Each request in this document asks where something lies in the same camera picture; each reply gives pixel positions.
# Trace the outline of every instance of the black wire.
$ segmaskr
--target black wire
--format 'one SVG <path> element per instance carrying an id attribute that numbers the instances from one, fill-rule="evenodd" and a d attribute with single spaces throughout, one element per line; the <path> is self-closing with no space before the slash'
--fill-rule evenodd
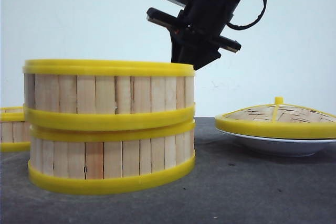
<path id="1" fill-rule="evenodd" d="M 257 17 L 257 19 L 255 21 L 253 21 L 252 23 L 250 23 L 248 25 L 245 25 L 245 26 L 237 26 L 237 25 L 233 25 L 230 22 L 228 22 L 227 26 L 230 27 L 231 29 L 234 29 L 234 30 L 245 30 L 247 28 L 250 28 L 251 26 L 254 26 L 256 23 L 258 23 L 261 20 L 262 16 L 264 15 L 264 12 L 266 10 L 267 0 L 262 0 L 262 2 L 264 3 L 264 7 L 263 7 L 261 13 L 259 14 L 259 16 Z"/>

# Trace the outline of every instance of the white background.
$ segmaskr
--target white background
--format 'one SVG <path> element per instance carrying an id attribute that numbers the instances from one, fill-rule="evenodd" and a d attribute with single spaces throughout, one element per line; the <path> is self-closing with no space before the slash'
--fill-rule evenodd
<path id="1" fill-rule="evenodd" d="M 24 102 L 27 59 L 170 61 L 164 28 L 146 21 L 155 7 L 176 16 L 165 0 L 1 0 L 1 106 Z M 261 0 L 242 0 L 232 23 L 253 21 Z M 336 114 L 336 0 L 268 0 L 261 22 L 222 35 L 239 53 L 198 70 L 196 116 L 285 102 Z"/>

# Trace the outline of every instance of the white ceramic plate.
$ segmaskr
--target white ceramic plate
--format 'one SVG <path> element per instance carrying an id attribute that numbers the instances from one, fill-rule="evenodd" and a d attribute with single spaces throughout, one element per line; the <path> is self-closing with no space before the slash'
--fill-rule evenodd
<path id="1" fill-rule="evenodd" d="M 282 139 L 258 136 L 240 135 L 218 129 L 220 132 L 235 137 L 241 145 L 260 153 L 286 156 L 303 157 L 315 154 L 323 150 L 329 143 L 336 142 L 336 139 Z"/>

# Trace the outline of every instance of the woven bamboo lid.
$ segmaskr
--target woven bamboo lid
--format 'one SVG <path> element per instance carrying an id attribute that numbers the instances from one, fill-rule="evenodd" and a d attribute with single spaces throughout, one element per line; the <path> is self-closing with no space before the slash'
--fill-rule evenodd
<path id="1" fill-rule="evenodd" d="M 215 118 L 222 131 L 260 137 L 321 139 L 336 138 L 336 116 L 315 109 L 284 104 L 248 107 Z"/>

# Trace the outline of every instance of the dark gray tabletop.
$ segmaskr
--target dark gray tabletop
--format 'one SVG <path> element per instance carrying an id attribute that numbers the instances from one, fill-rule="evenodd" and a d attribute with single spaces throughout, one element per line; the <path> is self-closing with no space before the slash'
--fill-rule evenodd
<path id="1" fill-rule="evenodd" d="M 55 194 L 32 185 L 28 152 L 1 153 L 1 223 L 336 223 L 336 144 L 310 157 L 254 153 L 196 119 L 196 167 L 144 191 Z"/>

